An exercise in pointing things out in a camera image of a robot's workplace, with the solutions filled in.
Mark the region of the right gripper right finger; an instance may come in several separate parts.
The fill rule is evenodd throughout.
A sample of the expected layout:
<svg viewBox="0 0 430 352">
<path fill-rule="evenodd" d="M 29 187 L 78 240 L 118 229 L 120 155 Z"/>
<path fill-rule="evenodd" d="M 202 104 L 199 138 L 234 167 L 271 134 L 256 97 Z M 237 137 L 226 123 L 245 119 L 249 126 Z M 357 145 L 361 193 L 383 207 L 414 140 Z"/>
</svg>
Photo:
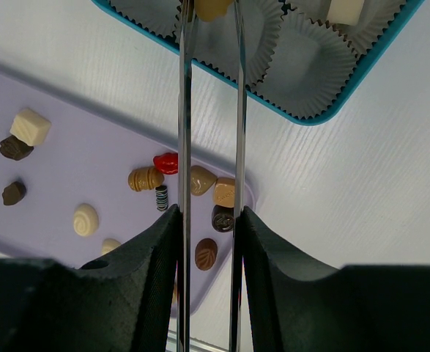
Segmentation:
<svg viewBox="0 0 430 352">
<path fill-rule="evenodd" d="M 430 351 L 430 265 L 334 268 L 240 221 L 256 351 Z"/>
</svg>

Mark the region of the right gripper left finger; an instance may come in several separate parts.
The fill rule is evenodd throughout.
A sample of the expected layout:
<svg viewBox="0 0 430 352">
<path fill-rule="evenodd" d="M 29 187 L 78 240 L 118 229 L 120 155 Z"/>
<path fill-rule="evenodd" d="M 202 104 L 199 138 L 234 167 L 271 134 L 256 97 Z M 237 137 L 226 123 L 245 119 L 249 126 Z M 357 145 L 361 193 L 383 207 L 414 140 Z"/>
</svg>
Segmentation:
<svg viewBox="0 0 430 352">
<path fill-rule="evenodd" d="M 79 269 L 0 259 L 0 351 L 163 351 L 180 212 Z"/>
</svg>

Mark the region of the metal tongs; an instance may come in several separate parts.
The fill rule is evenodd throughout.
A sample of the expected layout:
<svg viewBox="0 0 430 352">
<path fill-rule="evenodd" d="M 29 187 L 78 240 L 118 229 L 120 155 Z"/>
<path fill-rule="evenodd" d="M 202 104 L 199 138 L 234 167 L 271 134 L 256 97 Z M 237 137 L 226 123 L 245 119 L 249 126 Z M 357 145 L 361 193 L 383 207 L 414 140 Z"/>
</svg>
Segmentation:
<svg viewBox="0 0 430 352">
<path fill-rule="evenodd" d="M 231 301 L 229 350 L 240 350 L 242 305 L 242 249 L 240 215 L 244 209 L 245 143 L 247 95 L 245 87 L 245 26 L 242 5 L 234 2 L 239 47 L 237 79 L 237 137 L 234 192 L 234 229 L 232 235 Z M 177 350 L 190 350 L 190 168 L 191 168 L 191 84 L 192 58 L 196 46 L 198 18 L 194 1 L 183 1 L 179 40 L 179 113 L 178 113 L 178 206 L 182 214 L 182 242 L 177 263 Z"/>
</svg>

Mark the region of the tan round chocolate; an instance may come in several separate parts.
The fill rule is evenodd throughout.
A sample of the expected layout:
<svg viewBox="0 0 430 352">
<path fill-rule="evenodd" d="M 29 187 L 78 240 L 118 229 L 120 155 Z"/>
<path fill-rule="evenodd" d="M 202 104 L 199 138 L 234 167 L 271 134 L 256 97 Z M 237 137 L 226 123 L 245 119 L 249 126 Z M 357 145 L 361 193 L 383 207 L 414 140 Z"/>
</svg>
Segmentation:
<svg viewBox="0 0 430 352">
<path fill-rule="evenodd" d="M 233 2 L 233 0 L 195 0 L 194 8 L 201 21 L 211 22 L 223 17 Z"/>
</svg>

